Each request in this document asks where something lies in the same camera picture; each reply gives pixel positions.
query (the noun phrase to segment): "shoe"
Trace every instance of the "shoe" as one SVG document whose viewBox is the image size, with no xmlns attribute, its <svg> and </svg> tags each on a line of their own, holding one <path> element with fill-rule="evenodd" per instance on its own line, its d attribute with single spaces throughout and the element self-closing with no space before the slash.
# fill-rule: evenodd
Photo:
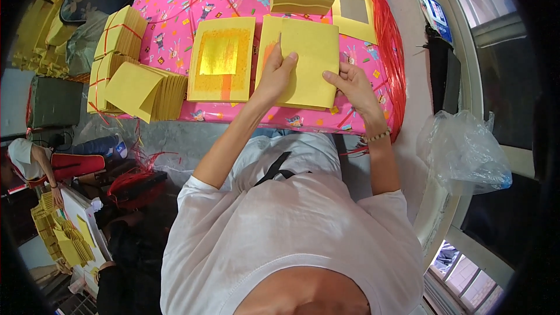
<svg viewBox="0 0 560 315">
<path fill-rule="evenodd" d="M 126 158 L 128 155 L 127 146 L 119 133 L 116 133 L 116 136 L 119 138 L 119 140 L 117 141 L 115 150 L 119 153 L 121 158 Z"/>
</svg>

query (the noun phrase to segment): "pink tablecloth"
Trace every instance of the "pink tablecloth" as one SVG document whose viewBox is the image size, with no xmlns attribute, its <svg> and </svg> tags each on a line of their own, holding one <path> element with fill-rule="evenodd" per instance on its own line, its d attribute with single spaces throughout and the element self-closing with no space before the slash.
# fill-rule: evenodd
<svg viewBox="0 0 560 315">
<path fill-rule="evenodd" d="M 256 39 L 260 37 L 262 17 L 270 14 L 270 0 L 135 0 L 133 7 L 139 10 L 149 21 L 144 33 L 144 41 L 140 53 L 140 62 L 153 67 L 187 74 L 189 73 L 190 56 L 192 53 L 193 27 L 204 19 L 236 16 L 234 8 L 241 16 L 256 17 Z M 190 22 L 190 10 L 196 22 Z M 284 15 L 293 19 L 306 19 L 301 15 Z M 329 13 L 325 17 L 308 16 L 316 22 L 332 23 Z M 258 40 L 254 41 L 255 49 L 252 60 L 251 83 L 254 85 L 256 60 L 258 57 Z M 368 42 L 340 35 L 340 60 L 350 61 L 364 69 L 372 87 L 385 112 L 389 126 L 393 106 L 388 97 L 385 84 L 386 75 L 382 66 L 377 46 Z M 234 103 L 192 103 L 185 101 L 181 110 L 180 121 L 205 121 L 216 123 L 231 122 L 244 104 Z M 361 117 L 354 112 L 344 95 L 336 97 L 334 107 L 325 111 L 309 111 L 274 107 L 262 119 L 261 126 L 292 128 L 300 131 L 339 132 L 363 134 L 364 125 Z"/>
</svg>

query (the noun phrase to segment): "bracelet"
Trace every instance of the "bracelet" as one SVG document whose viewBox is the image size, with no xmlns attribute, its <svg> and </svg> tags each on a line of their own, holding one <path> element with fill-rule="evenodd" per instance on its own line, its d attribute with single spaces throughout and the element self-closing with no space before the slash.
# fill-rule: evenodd
<svg viewBox="0 0 560 315">
<path fill-rule="evenodd" d="M 389 135 L 391 133 L 391 128 L 387 127 L 387 130 L 381 134 L 378 134 L 374 137 L 370 137 L 369 139 L 366 138 L 364 140 L 365 143 L 373 143 L 375 140 L 379 140 L 379 139 L 383 139 L 384 137 L 386 137 L 387 135 Z"/>
</svg>

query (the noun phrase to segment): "white t-shirt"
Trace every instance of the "white t-shirt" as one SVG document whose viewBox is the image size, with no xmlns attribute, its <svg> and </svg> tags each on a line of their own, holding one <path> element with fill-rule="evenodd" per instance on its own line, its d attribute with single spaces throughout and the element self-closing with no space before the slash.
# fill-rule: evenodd
<svg viewBox="0 0 560 315">
<path fill-rule="evenodd" d="M 8 154 L 12 163 L 20 170 L 26 180 L 40 178 L 45 175 L 38 162 L 32 162 L 31 149 L 33 143 L 22 137 L 12 141 L 8 146 Z M 52 151 L 48 148 L 45 150 L 46 157 L 50 159 Z"/>
<path fill-rule="evenodd" d="M 281 169 L 296 175 L 253 187 L 284 151 L 292 153 Z M 354 203 L 323 134 L 251 139 L 231 177 L 227 193 L 195 177 L 179 193 L 161 271 L 164 314 L 231 315 L 263 279 L 293 266 L 349 277 L 371 314 L 408 315 L 420 303 L 422 249 L 404 196 Z"/>
</svg>

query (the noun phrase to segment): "wall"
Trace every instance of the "wall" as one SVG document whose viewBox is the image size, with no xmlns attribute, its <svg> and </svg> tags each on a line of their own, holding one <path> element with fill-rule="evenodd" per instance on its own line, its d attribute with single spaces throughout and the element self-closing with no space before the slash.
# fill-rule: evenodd
<svg viewBox="0 0 560 315">
<path fill-rule="evenodd" d="M 0 134 L 9 136 L 24 134 L 26 130 L 25 113 L 33 71 L 20 71 L 6 68 L 0 86 Z"/>
<path fill-rule="evenodd" d="M 46 250 L 45 243 L 39 236 L 35 236 L 19 246 L 18 251 L 28 270 L 38 266 L 54 264 L 53 259 Z"/>
</svg>

